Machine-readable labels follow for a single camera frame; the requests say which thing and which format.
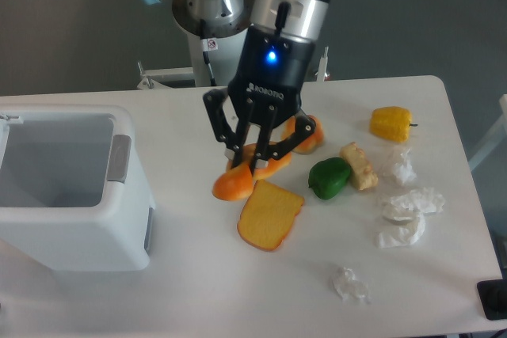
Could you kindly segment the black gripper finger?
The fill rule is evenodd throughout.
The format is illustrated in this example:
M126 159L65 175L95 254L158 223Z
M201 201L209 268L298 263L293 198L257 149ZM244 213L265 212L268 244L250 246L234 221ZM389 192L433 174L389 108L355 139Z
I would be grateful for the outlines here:
M270 137L275 127L276 116L277 108L270 105L261 125L256 148L251 159L252 170L256 170L260 165L267 164L271 158L277 161L280 160L315 133L316 122L303 111L299 111L295 114L295 131L286 139L271 144Z
M243 147L250 129L254 101L250 97L246 98L243 108L238 112L238 123L233 131L223 111L223 104L227 98L227 89L211 89L203 95L215 139L226 145L226 157L231 160L231 168L235 168L242 163Z

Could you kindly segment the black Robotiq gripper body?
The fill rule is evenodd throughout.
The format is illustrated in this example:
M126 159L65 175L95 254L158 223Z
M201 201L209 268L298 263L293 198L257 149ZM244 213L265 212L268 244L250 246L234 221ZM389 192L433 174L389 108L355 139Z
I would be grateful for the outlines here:
M315 44L294 41L264 32L247 30L236 75L227 87L236 115L246 116L247 100L253 102L250 122L266 125L270 106L276 109L275 127L301 108L300 92Z

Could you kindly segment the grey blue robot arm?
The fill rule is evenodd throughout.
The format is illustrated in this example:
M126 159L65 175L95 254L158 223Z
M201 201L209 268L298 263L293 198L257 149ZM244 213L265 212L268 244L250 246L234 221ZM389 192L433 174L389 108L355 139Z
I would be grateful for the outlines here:
M315 133L301 89L330 0L144 0L166 4L185 33L187 75L204 87L215 138L233 166L242 163L251 126L259 129L249 161L259 169Z

